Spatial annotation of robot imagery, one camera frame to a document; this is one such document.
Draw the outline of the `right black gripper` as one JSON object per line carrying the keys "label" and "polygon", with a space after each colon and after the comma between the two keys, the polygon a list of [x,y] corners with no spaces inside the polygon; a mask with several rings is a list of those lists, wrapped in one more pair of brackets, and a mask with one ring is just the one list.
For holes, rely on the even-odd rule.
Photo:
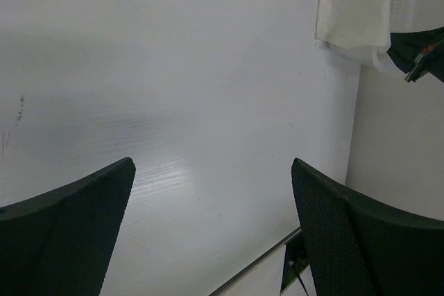
{"label": "right black gripper", "polygon": [[391,33],[387,53],[394,65],[416,82],[430,73],[443,82],[443,27],[413,33]]}

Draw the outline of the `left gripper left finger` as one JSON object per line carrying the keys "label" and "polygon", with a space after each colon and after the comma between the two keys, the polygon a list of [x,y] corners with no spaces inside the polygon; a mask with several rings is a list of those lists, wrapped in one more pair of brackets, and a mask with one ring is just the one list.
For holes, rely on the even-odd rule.
{"label": "left gripper left finger", "polygon": [[1,208],[2,295],[99,295],[135,178],[129,157]]}

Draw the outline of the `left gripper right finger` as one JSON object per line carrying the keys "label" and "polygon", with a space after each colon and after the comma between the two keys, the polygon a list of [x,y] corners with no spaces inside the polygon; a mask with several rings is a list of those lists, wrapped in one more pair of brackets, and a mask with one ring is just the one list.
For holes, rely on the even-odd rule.
{"label": "left gripper right finger", "polygon": [[370,198],[301,159],[291,178],[317,295],[443,294],[443,221]]}

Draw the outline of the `white cloth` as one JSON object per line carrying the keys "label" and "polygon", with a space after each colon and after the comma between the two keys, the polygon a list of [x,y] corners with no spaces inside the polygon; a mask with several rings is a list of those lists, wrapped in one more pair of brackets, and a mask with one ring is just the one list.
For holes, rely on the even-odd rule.
{"label": "white cloth", "polygon": [[391,0],[319,0],[316,39],[346,56],[368,60],[388,51]]}

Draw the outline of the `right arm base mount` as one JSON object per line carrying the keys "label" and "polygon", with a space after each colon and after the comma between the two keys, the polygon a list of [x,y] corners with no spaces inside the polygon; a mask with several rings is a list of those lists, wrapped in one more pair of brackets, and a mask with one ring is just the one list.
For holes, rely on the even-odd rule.
{"label": "right arm base mount", "polygon": [[316,295],[302,234],[286,243],[281,295]]}

